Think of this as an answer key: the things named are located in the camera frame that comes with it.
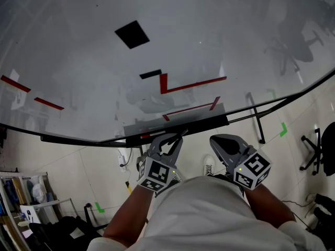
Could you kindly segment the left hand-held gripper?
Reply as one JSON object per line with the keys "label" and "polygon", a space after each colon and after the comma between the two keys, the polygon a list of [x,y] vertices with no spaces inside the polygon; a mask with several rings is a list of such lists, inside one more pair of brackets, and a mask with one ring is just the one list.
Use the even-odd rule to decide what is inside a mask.
{"label": "left hand-held gripper", "polygon": [[175,176],[178,155],[183,138],[179,137],[172,144],[168,153],[161,154],[162,146],[167,144],[171,134],[163,134],[153,139],[149,149],[139,157],[139,176],[137,184],[154,192],[166,188]]}

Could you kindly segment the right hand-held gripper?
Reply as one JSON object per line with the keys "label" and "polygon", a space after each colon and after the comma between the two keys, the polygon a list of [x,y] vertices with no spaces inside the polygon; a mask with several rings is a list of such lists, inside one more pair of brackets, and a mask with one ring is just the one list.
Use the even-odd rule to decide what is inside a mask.
{"label": "right hand-held gripper", "polygon": [[210,146],[227,168],[228,178],[249,190],[255,189],[269,175],[272,162],[243,138],[233,134],[210,137]]}

